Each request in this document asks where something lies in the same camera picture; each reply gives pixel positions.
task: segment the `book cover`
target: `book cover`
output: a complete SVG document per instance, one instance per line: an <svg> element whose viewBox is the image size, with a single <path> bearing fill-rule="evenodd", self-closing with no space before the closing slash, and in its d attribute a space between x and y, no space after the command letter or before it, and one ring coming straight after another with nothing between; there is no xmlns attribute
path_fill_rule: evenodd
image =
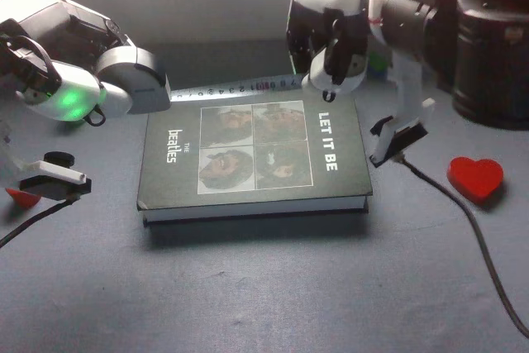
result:
<svg viewBox="0 0 529 353"><path fill-rule="evenodd" d="M149 115L138 193L148 222L362 208L370 194L352 96L326 103L298 89Z"/></svg>

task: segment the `gray fabric surface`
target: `gray fabric surface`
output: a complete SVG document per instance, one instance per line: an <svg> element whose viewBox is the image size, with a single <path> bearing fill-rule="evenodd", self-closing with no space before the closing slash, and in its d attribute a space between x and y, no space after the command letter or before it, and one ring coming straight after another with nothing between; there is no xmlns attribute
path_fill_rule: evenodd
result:
<svg viewBox="0 0 529 353"><path fill-rule="evenodd" d="M282 42L157 48L173 88L288 72ZM512 302L529 322L529 136L477 126L436 101L430 134L407 158L446 182L458 155L499 161L503 201L473 206ZM0 351L519 352L463 213L407 169L371 165L368 215L268 217L144 229L136 211L146 116L104 127L44 120L0 89L0 113L25 160L76 155L93 192L0 250ZM364 84L370 127L395 90ZM20 213L0 194L0 233Z"/></svg>

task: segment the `ruler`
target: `ruler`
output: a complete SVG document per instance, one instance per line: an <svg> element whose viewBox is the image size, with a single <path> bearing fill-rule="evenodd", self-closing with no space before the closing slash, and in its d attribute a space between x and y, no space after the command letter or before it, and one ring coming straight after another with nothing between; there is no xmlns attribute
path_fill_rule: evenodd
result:
<svg viewBox="0 0 529 353"><path fill-rule="evenodd" d="M171 102L235 98L301 88L303 74L283 74L266 78L240 80L211 86L183 88L171 93Z"/></svg>

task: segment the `cable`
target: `cable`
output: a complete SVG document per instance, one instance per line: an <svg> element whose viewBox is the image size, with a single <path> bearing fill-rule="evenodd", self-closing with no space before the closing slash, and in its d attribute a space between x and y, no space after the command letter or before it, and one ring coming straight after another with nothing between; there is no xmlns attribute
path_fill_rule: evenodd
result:
<svg viewBox="0 0 529 353"><path fill-rule="evenodd" d="M406 159L404 158L404 154L401 153L395 156L394 160L397 163L400 163L401 165L405 165L406 167L408 167L412 171L412 173L414 173L418 178L422 179L423 181L429 183L431 186L439 190L441 193L447 196L450 200L452 200L455 204L457 204L463 210L463 212L469 219L472 229L474 229L474 234L476 235L476 238L478 239L478 244L481 250L481 254L483 255L483 259L485 260L485 264L487 265L488 272L490 273L490 278L493 280L494 287L496 287L496 291L498 292L498 296L500 300L502 301L503 307L507 311L507 314L511 318L512 322L514 323L518 331L521 334L523 334L525 338L529 339L529 329L527 329L525 324L523 324L522 320L517 315L516 311L512 307L511 301L509 300L507 293L505 292L505 289L503 289L502 282L499 278L498 272L496 271L493 260L490 256L490 253L488 252L487 243L485 242L483 233L481 232L481 229L479 228L478 220L476 219L474 214L469 210L469 208L465 205L465 203L463 203L463 201L459 199L457 196L455 196L450 190L448 190L443 185L439 184L434 179L424 174L421 170L419 170L414 165L408 163Z"/></svg>
<svg viewBox="0 0 529 353"><path fill-rule="evenodd" d="M50 207L47 210L36 214L34 217L31 217L27 221L24 221L17 228L15 228L11 233L9 233L8 235L6 235L0 240L0 248L4 247L9 241L13 240L15 237L20 235L23 231L25 231L28 227L33 225L35 222L41 220L42 218L46 218L49 215L55 212L58 212L59 210L65 207L71 206L77 200L79 200L79 198L69 198L67 200L64 200L62 203L56 204L53 207Z"/></svg>

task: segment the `gray tabletop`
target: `gray tabletop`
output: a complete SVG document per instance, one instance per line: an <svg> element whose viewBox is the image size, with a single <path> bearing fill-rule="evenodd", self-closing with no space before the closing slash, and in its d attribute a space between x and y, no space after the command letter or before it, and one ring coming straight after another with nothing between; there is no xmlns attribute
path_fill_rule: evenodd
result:
<svg viewBox="0 0 529 353"><path fill-rule="evenodd" d="M173 88L289 72L281 42L153 49ZM0 351L406 352L529 351L504 312L463 213L407 169L371 165L369 214L268 217L145 229L136 211L146 116L100 128L45 120L2 88L0 112L25 160L76 155L93 192L0 251ZM529 135L477 126L437 101L430 134L407 158L448 184L459 155L492 158L507 192L472 207L498 271L529 322ZM370 127L395 104L365 83ZM0 233L21 213L0 194Z"/></svg>

